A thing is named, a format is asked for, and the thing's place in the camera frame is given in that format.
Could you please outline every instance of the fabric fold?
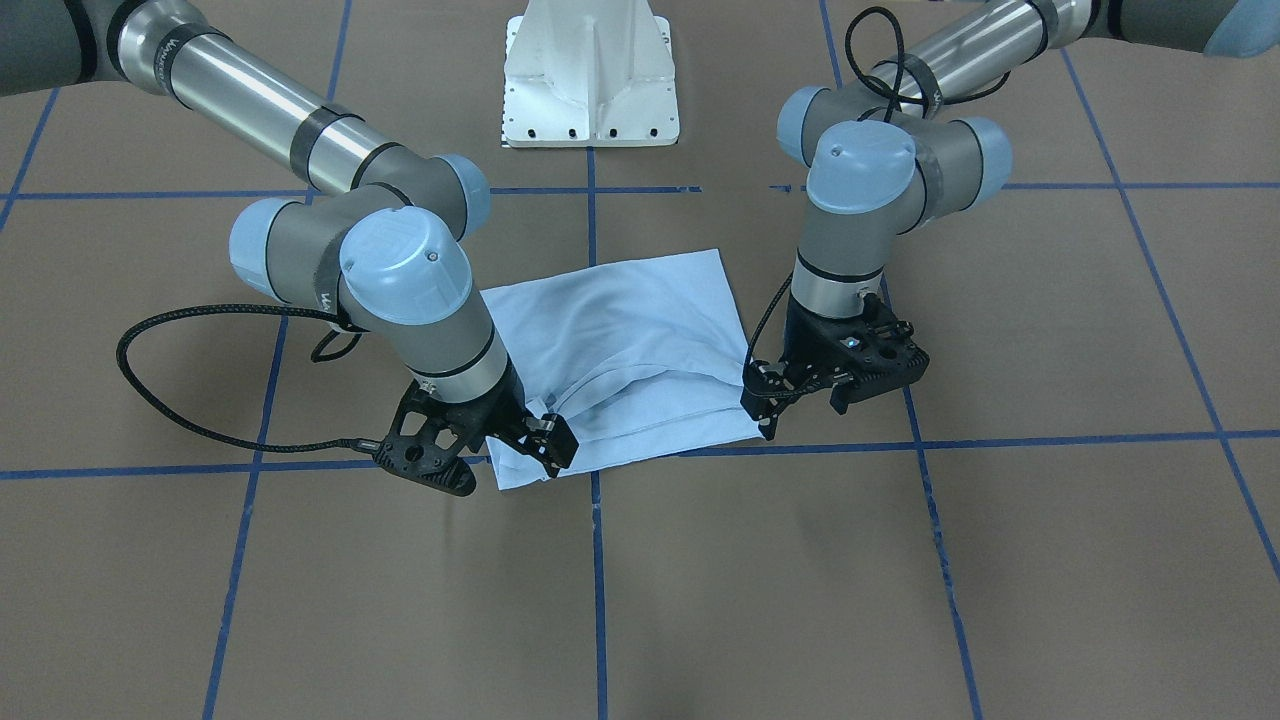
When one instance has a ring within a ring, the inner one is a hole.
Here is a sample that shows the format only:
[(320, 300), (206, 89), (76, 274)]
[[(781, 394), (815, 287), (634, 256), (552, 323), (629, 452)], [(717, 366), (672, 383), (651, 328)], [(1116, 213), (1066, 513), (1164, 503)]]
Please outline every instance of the fabric fold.
[[(759, 437), (739, 404), (746, 338), (717, 250), (483, 292), (532, 413), (579, 438), (561, 477)], [(547, 479), (489, 439), (498, 487)]]

